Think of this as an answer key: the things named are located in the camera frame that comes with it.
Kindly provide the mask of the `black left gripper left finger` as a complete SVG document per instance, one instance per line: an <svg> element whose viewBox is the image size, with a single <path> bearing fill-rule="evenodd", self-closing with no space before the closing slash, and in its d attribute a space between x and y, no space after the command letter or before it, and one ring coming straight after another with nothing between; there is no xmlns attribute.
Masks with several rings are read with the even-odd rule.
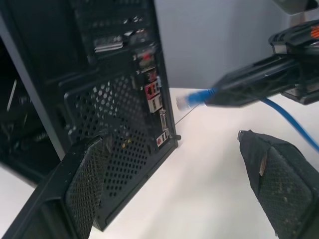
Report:
<svg viewBox="0 0 319 239"><path fill-rule="evenodd" d="M1 239L88 239L112 148L108 131L72 145Z"/></svg>

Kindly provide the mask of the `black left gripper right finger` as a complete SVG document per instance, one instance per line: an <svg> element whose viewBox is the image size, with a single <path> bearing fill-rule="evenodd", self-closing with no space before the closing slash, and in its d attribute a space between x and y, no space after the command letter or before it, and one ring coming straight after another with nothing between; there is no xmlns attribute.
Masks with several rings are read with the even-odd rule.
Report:
<svg viewBox="0 0 319 239"><path fill-rule="evenodd" d="M319 172L291 143L241 130L251 189L279 239L319 239Z"/></svg>

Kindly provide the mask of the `black computer tower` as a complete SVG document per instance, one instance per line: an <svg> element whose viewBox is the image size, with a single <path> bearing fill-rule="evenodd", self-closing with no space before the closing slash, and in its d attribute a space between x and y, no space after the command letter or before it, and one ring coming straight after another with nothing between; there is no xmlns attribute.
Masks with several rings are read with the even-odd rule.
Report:
<svg viewBox="0 0 319 239"><path fill-rule="evenodd" d="M155 0L0 0L0 37L59 157L106 129L103 231L177 148Z"/></svg>

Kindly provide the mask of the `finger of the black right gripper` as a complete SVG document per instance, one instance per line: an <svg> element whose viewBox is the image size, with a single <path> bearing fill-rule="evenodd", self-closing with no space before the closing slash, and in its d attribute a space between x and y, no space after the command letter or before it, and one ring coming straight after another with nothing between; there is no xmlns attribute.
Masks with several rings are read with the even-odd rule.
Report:
<svg viewBox="0 0 319 239"><path fill-rule="evenodd" d="M205 100L207 106L217 106L226 108L238 108L249 105L272 95L276 95L287 90L294 85L297 79L297 70L280 76L277 79L255 83L251 86L237 88L235 90L218 90L214 87L214 94Z"/></svg>
<svg viewBox="0 0 319 239"><path fill-rule="evenodd" d="M218 90L235 90L271 78L277 79L299 68L296 59L289 55L272 55L263 60L224 75L214 87Z"/></svg>

